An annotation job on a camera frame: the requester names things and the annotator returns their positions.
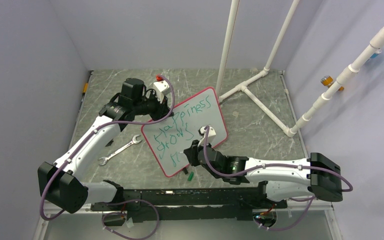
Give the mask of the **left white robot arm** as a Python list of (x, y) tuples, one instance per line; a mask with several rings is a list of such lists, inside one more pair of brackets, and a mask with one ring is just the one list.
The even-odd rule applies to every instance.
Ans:
[(127, 78), (121, 91), (102, 107), (86, 133), (53, 163), (45, 161), (39, 166), (40, 216), (51, 220), (44, 212), (46, 201), (70, 214), (85, 204), (103, 203), (111, 210), (119, 209), (125, 200), (121, 185), (110, 180), (82, 183), (79, 178), (111, 140), (128, 125), (139, 125), (136, 116), (150, 116), (152, 120), (147, 125), (173, 116), (174, 106), (168, 106), (167, 94), (171, 94), (174, 103), (173, 85), (160, 74), (150, 88), (140, 79)]

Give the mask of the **pink framed whiteboard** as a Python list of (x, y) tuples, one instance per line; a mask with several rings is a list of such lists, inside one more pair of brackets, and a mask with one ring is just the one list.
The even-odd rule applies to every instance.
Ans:
[(144, 139), (167, 178), (189, 166), (187, 157), (179, 152), (189, 148), (193, 140), (202, 138), (198, 130), (203, 126), (211, 126), (216, 132), (211, 144), (213, 147), (228, 138), (224, 117), (212, 87), (177, 104), (172, 117), (141, 127)]

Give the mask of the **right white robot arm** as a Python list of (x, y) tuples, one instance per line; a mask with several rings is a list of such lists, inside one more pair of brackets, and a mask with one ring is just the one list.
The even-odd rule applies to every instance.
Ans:
[(246, 156), (224, 155), (194, 140), (183, 151), (189, 164), (202, 166), (214, 178), (231, 185), (263, 184), (255, 194), (256, 203), (267, 208), (273, 202), (312, 196), (326, 202), (341, 202), (341, 168), (319, 152), (308, 158), (275, 161)]

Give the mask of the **green marker cap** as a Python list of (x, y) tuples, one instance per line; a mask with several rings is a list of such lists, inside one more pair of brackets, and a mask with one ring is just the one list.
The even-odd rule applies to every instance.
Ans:
[(191, 172), (189, 175), (188, 175), (188, 178), (187, 178), (187, 181), (190, 182), (194, 177), (194, 173)]

